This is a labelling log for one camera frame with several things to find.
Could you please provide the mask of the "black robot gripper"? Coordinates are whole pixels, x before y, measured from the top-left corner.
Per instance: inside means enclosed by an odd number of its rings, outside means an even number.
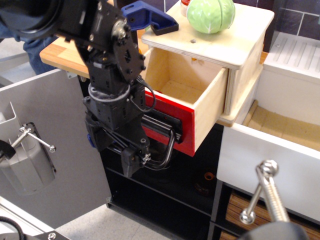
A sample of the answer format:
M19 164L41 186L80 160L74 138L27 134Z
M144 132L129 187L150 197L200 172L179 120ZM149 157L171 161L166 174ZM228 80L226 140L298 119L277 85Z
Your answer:
M150 141L141 124L146 109L145 94L134 93L112 102L87 96L83 103L87 108L85 124L92 145L98 152L117 145L123 175L131 178L151 159Z

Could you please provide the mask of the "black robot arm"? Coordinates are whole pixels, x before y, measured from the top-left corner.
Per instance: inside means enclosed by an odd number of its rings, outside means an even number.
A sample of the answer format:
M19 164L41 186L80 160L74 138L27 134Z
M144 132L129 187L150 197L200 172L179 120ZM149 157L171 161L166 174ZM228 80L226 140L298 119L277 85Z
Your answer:
M146 111L145 57L121 11L105 0L3 0L0 20L27 39L52 35L73 40L89 72L85 123L98 151L121 157L130 178L150 159L142 128Z

